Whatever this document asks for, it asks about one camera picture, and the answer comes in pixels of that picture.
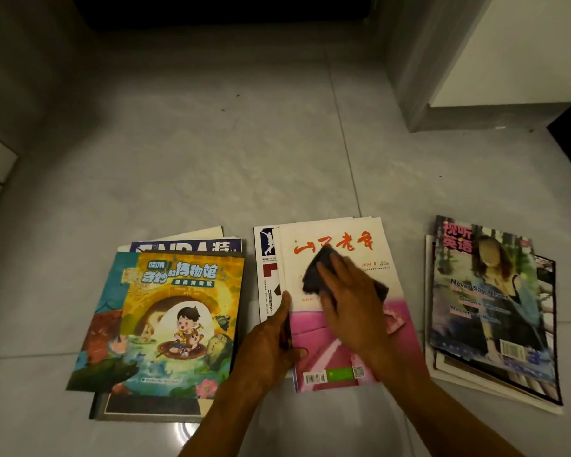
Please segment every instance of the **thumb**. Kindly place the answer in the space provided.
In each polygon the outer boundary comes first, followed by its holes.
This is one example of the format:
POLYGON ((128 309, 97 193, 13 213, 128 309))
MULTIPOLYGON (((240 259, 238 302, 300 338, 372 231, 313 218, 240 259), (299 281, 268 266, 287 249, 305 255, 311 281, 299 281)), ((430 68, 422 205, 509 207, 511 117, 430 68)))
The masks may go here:
POLYGON ((298 361, 307 357, 308 351, 305 348, 292 348, 284 353, 287 368, 292 367, 298 361))
POLYGON ((321 302, 321 307, 323 308, 324 311, 324 315, 326 316, 326 322, 328 324, 328 327, 333 327, 338 320, 338 314, 336 312, 336 309, 334 308, 334 300, 332 299, 332 297, 328 292, 321 291, 320 302, 321 302))

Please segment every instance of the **green label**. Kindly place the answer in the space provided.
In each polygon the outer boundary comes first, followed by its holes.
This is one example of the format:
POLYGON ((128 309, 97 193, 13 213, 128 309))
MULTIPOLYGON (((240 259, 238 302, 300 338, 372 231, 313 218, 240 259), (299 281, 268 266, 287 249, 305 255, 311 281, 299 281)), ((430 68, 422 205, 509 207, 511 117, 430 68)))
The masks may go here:
POLYGON ((327 368, 327 381, 353 380, 352 368, 327 368))

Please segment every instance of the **forearm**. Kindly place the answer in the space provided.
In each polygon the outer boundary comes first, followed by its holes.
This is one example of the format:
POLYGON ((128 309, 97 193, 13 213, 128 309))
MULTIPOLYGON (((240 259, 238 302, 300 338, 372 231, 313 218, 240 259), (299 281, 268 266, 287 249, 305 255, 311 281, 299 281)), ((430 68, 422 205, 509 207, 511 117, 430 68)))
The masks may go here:
POLYGON ((213 405, 179 457, 234 457, 260 399, 229 380, 220 385, 213 405))
POLYGON ((433 457, 522 457, 511 444, 480 422, 431 378, 388 353, 369 366, 414 425, 433 457))

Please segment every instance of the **person's left hand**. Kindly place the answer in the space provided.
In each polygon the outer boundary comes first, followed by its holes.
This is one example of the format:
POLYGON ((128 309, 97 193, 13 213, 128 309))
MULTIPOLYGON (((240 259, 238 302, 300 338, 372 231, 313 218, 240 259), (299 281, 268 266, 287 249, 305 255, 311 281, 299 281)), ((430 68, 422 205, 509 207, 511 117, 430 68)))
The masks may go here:
POLYGON ((252 401, 260 401, 307 355, 303 348, 286 351, 279 347, 279 332, 290 312, 291 301, 289 292, 284 292, 274 315, 248 333, 237 352, 233 371, 223 385, 228 383, 240 393, 250 395, 252 401))

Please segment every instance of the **cartoon boy's black hair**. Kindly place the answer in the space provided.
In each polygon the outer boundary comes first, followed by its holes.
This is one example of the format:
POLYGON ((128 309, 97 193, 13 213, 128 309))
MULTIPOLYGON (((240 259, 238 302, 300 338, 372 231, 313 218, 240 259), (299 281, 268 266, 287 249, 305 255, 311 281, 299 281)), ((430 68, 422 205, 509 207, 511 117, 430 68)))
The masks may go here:
POLYGON ((199 320, 199 312, 195 307, 183 307, 178 312, 178 319, 180 317, 185 317, 186 319, 190 319, 192 322, 197 322, 199 320))

